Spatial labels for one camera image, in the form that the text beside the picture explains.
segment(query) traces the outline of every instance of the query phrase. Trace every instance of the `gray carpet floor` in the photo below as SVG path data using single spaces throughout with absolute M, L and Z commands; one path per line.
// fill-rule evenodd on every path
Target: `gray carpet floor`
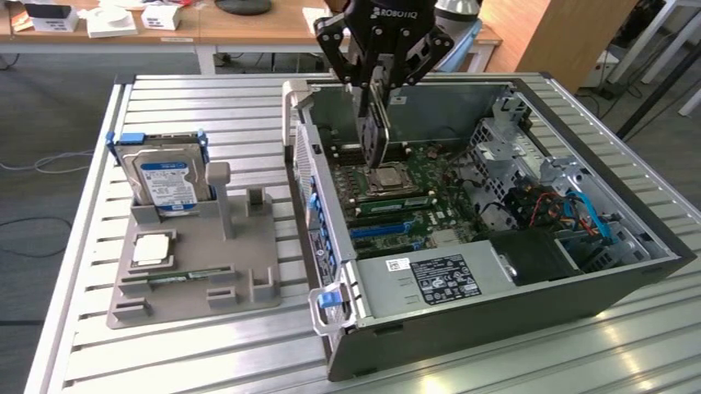
M 250 53 L 218 72 L 270 72 L 271 56 Z M 277 72 L 295 71 L 295 56 L 278 55 Z M 314 59 L 302 57 L 301 71 L 314 71 Z M 672 88 L 652 113 L 701 76 L 696 65 Z M 0 162 L 28 165 L 67 151 L 92 149 L 100 129 L 112 78 L 119 73 L 195 74 L 192 55 L 21 55 L 15 67 L 0 72 Z M 640 86 L 646 97 L 656 84 Z M 582 102 L 594 109 L 590 98 Z M 601 111 L 610 102 L 598 98 Z M 617 130 L 641 99 L 626 95 L 606 116 Z M 680 104 L 653 122 L 630 146 L 668 178 L 682 195 L 701 206 L 701 108 L 684 118 Z M 83 165 L 74 158 L 55 168 Z M 44 215 L 72 220 L 86 171 L 64 175 L 0 170 L 0 222 Z M 60 248 L 68 233 L 56 222 L 24 222 L 0 227 L 0 248 L 43 254 Z M 0 251 L 0 320 L 43 319 L 52 296 L 62 255 L 31 259 Z M 40 327 L 0 326 L 0 393 L 21 392 L 32 362 Z

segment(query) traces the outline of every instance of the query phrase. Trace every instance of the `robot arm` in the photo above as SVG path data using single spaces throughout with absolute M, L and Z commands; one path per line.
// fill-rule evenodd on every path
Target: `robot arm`
M 417 84 L 454 46 L 435 26 L 434 7 L 435 0 L 350 0 L 342 14 L 314 24 L 337 77 L 351 87 L 371 168 L 381 165 L 387 149 L 390 90 Z M 341 52 L 345 28 L 351 34 L 347 55 Z

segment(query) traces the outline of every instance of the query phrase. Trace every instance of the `robotiq logo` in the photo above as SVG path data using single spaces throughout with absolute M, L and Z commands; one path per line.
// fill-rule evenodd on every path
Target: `robotiq logo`
M 415 11 L 395 11 L 395 10 L 387 10 L 385 8 L 375 7 L 373 9 L 373 15 L 370 16 L 370 19 L 377 19 L 378 16 L 390 16 L 393 18 L 418 18 L 418 12 Z

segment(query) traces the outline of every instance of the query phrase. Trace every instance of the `table leg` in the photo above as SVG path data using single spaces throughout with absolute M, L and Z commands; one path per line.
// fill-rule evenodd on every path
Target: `table leg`
M 680 115 L 688 117 L 693 109 L 701 104 L 701 89 L 693 95 L 692 99 L 684 104 L 684 107 L 680 110 Z
M 195 52 L 198 53 L 198 62 L 199 62 L 199 73 L 204 76 L 212 76 L 216 74 L 215 69 L 215 45 L 198 45 L 195 47 Z
M 636 60 L 637 55 L 642 52 L 645 46 L 648 45 L 649 41 L 652 40 L 653 36 L 657 33 L 657 30 L 661 28 L 662 24 L 669 18 L 669 15 L 672 14 L 672 11 L 674 11 L 674 8 L 677 7 L 677 0 L 668 0 L 668 3 L 665 4 L 665 7 L 660 10 L 660 13 L 657 14 L 654 20 L 648 26 L 648 29 L 645 29 L 644 33 L 638 37 L 636 44 L 633 45 L 633 48 L 628 51 L 624 60 L 621 60 L 621 63 L 613 70 L 612 74 L 606 78 L 606 80 L 614 84 L 621 79 L 621 76 L 624 76 L 625 71 L 628 70 L 628 67 L 632 66 L 633 61 Z
M 689 37 L 692 37 L 693 32 L 697 30 L 697 28 L 701 26 L 701 13 L 698 13 L 693 19 L 686 23 L 685 28 L 681 30 L 680 35 L 677 36 L 677 39 L 672 42 L 672 45 L 669 45 L 669 48 L 665 49 L 665 52 L 661 54 L 660 58 L 656 61 L 656 64 L 649 68 L 648 73 L 645 74 L 642 78 L 644 84 L 649 84 L 649 82 L 656 78 L 657 73 L 660 73 L 660 70 L 665 67 L 669 60 L 672 59 L 672 56 L 677 53 L 677 51 L 681 48 L 681 45 L 686 42 Z
M 473 61 L 467 67 L 467 72 L 485 72 L 486 65 L 490 62 L 494 45 L 475 45 L 477 52 L 473 55 Z

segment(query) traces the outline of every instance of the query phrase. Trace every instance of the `slotted aluminum surface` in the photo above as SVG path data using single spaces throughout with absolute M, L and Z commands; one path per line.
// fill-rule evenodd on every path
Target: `slotted aluminum surface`
M 685 243 L 701 251 L 698 211 L 564 89 L 540 75 L 521 76 Z M 63 270 L 59 278 L 28 392 L 694 392 L 701 387 L 698 260 L 596 318 L 347 382 L 326 380 L 279 130 L 281 85 L 301 77 L 318 76 L 139 76 L 122 88 L 122 97 L 112 95 L 116 117 L 103 127 L 103 134 L 110 127 L 146 133 L 204 130 L 211 159 L 228 161 L 234 170 L 230 194 L 266 186 L 275 204 L 282 305 L 147 327 L 107 328 L 131 190 L 103 153 L 88 176 L 88 189 L 98 188 L 95 198 L 83 196 L 82 201 L 82 211 L 86 205 L 88 210 L 84 240 L 74 242 L 75 267 L 64 261 L 67 273 Z M 553 154 L 566 152 L 540 121 L 533 132 Z

